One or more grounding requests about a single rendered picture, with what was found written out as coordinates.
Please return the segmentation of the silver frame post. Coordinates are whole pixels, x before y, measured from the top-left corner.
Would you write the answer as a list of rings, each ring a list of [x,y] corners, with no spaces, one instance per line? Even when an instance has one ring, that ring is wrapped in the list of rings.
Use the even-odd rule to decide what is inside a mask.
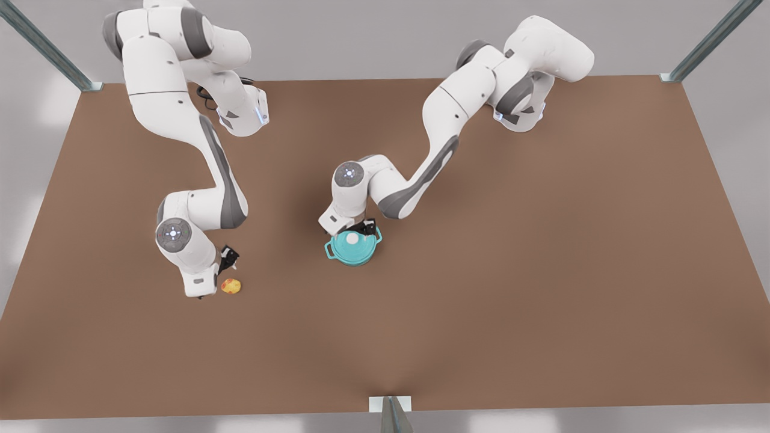
[[[101,91],[101,82],[91,81],[10,0],[0,0],[0,17],[16,30],[79,91]]]
[[[724,41],[765,0],[738,0],[725,16],[691,49],[671,72],[659,74],[664,83],[680,83]]]
[[[407,412],[412,411],[411,396],[371,396],[369,412],[380,412],[380,433],[414,433]]]

